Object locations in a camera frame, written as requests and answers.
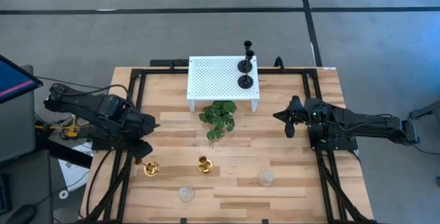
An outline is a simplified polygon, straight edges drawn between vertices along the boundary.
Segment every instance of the monitor screen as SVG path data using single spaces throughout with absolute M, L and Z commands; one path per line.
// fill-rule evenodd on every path
M 42 85 L 39 79 L 0 55 L 0 104 Z

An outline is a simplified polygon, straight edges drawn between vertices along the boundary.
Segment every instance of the white pegboard shelf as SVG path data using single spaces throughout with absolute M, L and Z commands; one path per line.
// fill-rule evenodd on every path
M 237 67 L 245 56 L 191 56 L 188 70 L 186 99 L 191 111 L 197 100 L 251 100 L 252 111 L 260 100 L 259 76 L 256 57 L 251 60 L 249 76 L 254 84 L 242 89 L 238 79 L 243 76 Z

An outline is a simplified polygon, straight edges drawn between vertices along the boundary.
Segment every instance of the wood plank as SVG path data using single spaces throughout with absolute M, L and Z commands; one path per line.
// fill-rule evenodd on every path
M 115 68 L 112 84 L 128 86 L 131 69 Z M 318 76 L 324 101 L 344 107 L 336 70 L 318 69 Z M 132 166 L 124 223 L 178 223 L 180 218 L 187 218 L 189 223 L 260 223 L 261 219 L 269 219 L 270 223 L 326 222 L 316 154 L 310 149 L 307 127 L 296 126 L 295 138 L 289 139 L 284 124 L 272 117 L 285 109 L 293 95 L 304 104 L 303 80 L 299 75 L 284 74 L 262 74 L 258 78 L 261 100 L 257 111 L 251 112 L 249 101 L 236 102 L 235 129 L 212 143 L 206 139 L 210 125 L 202 124 L 198 116 L 211 102 L 196 102 L 196 111 L 189 111 L 187 75 L 147 76 L 141 112 L 155 116 L 161 126 L 143 137 L 153 146 L 144 162 L 154 160 L 161 170 L 156 177 L 147 177 L 142 165 Z M 136 80 L 133 99 L 137 98 L 139 85 Z M 311 80 L 309 86 L 314 96 Z M 112 88 L 110 93 L 125 97 L 121 88 Z M 95 154 L 90 175 L 95 174 L 104 154 Z M 214 163 L 209 175 L 197 169 L 201 155 Z M 359 162 L 346 151 L 335 151 L 335 156 L 342 188 L 361 213 L 373 218 Z M 114 152 L 96 177 L 90 209 L 108 189 L 113 158 Z M 272 186 L 259 184 L 257 175 L 262 170 L 274 173 Z M 178 190 L 187 185 L 195 189 L 195 198 L 184 203 Z M 113 200 L 113 218 L 119 192 Z M 338 216 L 332 190 L 331 197 Z M 86 198 L 81 207 L 83 216 Z

